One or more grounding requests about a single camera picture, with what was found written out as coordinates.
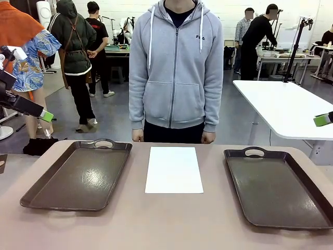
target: jeans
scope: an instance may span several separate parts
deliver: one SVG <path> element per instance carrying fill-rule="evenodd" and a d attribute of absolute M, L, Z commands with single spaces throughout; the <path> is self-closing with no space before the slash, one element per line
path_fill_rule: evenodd
<path fill-rule="evenodd" d="M 237 72 L 240 70 L 240 62 L 241 62 L 241 45 L 236 50 L 236 59 L 235 59 L 235 65 L 234 65 L 234 72 Z"/>

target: hoodie pocket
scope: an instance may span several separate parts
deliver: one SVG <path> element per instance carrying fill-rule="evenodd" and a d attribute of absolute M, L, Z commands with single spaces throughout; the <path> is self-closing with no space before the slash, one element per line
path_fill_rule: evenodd
<path fill-rule="evenodd" d="M 173 121 L 191 121 L 204 116 L 199 85 L 176 84 Z"/>
<path fill-rule="evenodd" d="M 143 98 L 146 115 L 168 120 L 171 108 L 171 95 L 171 83 L 148 81 Z"/>

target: hoodie zipper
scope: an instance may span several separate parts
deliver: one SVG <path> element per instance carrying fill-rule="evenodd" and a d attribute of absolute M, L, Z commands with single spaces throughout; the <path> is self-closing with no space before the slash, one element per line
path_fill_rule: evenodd
<path fill-rule="evenodd" d="M 176 62 L 177 62 L 177 49 L 178 49 L 178 33 L 179 33 L 179 28 L 176 28 L 175 60 L 174 60 L 174 65 L 173 65 L 172 99 L 171 99 L 169 129 L 171 128 L 171 123 L 172 123 L 173 102 L 175 99 L 175 89 L 176 89 Z"/>

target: hand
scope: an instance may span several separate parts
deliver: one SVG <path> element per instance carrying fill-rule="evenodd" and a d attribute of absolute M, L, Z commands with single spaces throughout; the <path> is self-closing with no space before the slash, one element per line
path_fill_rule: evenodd
<path fill-rule="evenodd" d="M 133 142 L 144 142 L 144 131 L 142 129 L 133 129 L 132 140 Z"/>
<path fill-rule="evenodd" d="M 216 133 L 203 132 L 201 143 L 202 144 L 211 144 L 216 139 Z"/>
<path fill-rule="evenodd" d="M 89 58 L 95 58 L 97 56 L 97 52 L 96 51 L 87 51 L 89 54 Z"/>

